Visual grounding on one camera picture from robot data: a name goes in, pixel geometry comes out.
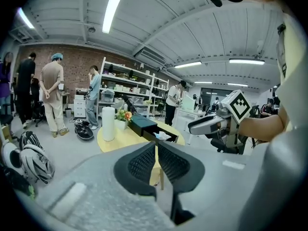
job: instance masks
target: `sneaker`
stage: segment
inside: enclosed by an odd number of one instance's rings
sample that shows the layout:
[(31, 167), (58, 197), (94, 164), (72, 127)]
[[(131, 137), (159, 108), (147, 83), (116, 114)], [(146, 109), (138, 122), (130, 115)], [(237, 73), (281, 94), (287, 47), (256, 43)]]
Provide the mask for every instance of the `sneaker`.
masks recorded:
[(64, 128), (60, 130), (60, 135), (63, 136), (69, 132), (68, 128)]

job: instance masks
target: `hand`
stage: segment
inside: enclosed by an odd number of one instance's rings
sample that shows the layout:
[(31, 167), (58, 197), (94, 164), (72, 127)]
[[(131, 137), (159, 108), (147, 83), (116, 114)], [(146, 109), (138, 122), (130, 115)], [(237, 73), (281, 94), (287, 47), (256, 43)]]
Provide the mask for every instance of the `hand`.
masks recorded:
[(49, 99), (49, 93), (47, 90), (45, 91), (45, 96), (46, 96), (46, 99)]

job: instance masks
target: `round table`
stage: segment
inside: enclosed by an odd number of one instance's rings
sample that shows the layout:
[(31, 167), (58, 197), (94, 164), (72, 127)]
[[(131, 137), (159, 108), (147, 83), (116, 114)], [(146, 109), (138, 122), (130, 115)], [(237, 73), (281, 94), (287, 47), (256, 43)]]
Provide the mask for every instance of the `round table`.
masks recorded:
[[(178, 141), (177, 144), (185, 145), (185, 140), (183, 136), (180, 134), (179, 131), (177, 131), (175, 128), (161, 122), (158, 120), (155, 120), (157, 125), (175, 135), (178, 135)], [(115, 138), (112, 141), (105, 141), (103, 140), (103, 128), (100, 128), (100, 130), (97, 133), (97, 143), (101, 149), (102, 152), (107, 153), (110, 151), (114, 151), (117, 149), (120, 149), (122, 147), (126, 147), (133, 144), (143, 143), (147, 142), (144, 137), (140, 137), (137, 135), (133, 130), (131, 130), (129, 127), (127, 127), (125, 130), (119, 130), (118, 128), (115, 128)], [(161, 188), (164, 189), (164, 174), (163, 171), (159, 165), (158, 162), (158, 149), (157, 146), (155, 147), (155, 165), (153, 167), (152, 173), (151, 173), (151, 179), (150, 179), (150, 185), (155, 185), (158, 182), (158, 179), (160, 177), (161, 180)]]

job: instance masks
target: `ceiling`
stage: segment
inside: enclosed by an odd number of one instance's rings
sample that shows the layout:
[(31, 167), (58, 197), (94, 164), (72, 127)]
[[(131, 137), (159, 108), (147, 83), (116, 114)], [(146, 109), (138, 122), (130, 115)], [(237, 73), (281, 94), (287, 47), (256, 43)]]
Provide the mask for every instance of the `ceiling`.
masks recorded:
[[(29, 0), (23, 8), (35, 29), (16, 17), (10, 35), (22, 44), (72, 43), (99, 47), (134, 58), (143, 47), (159, 54), (167, 71), (188, 81), (247, 84), (264, 91), (279, 84), (274, 5), (250, 1), (218, 8), (209, 0), (121, 0), (109, 34), (102, 33), (108, 0)], [(230, 64), (230, 57), (254, 58), (264, 65)], [(200, 60), (202, 65), (171, 66)]]

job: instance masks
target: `gray floor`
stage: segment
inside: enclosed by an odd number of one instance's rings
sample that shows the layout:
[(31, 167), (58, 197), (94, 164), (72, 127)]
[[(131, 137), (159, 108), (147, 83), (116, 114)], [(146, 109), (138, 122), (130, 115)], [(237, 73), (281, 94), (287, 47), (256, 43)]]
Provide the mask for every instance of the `gray floor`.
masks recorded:
[[(70, 132), (64, 136), (58, 135), (57, 138), (52, 137), (46, 121), (41, 122), (37, 128), (35, 127), (34, 123), (28, 126), (28, 130), (33, 131), (37, 135), (44, 150), (48, 153), (55, 164), (56, 171), (53, 181), (60, 179), (63, 175), (69, 172), (69, 170), (71, 170), (85, 159), (101, 153), (101, 150), (96, 141), (98, 129), (94, 131), (95, 138), (92, 141), (85, 142), (80, 140), (75, 134), (74, 122), (70, 121), (66, 117), (64, 118), (64, 121), (66, 126), (70, 129)], [(182, 134), (185, 142), (187, 143), (190, 134), (184, 131), (186, 121), (189, 121), (189, 119), (181, 117), (178, 119), (177, 124), (174, 124), (173, 126)], [(14, 118), (12, 122), (12, 131), (17, 136), (20, 136), (24, 131), (22, 129), (22, 124), (19, 117)], [(251, 142), (247, 141), (244, 154), (251, 154), (251, 146)], [(210, 144), (210, 140), (205, 135), (194, 136), (190, 147), (192, 149), (202, 148), (204, 150), (211, 151), (217, 150)], [(39, 192), (43, 189), (44, 186), (39, 183), (36, 185), (36, 187)], [(160, 184), (157, 185), (156, 189), (158, 205), (167, 215), (169, 215), (172, 200), (172, 185), (166, 176), (164, 190), (161, 190)]]

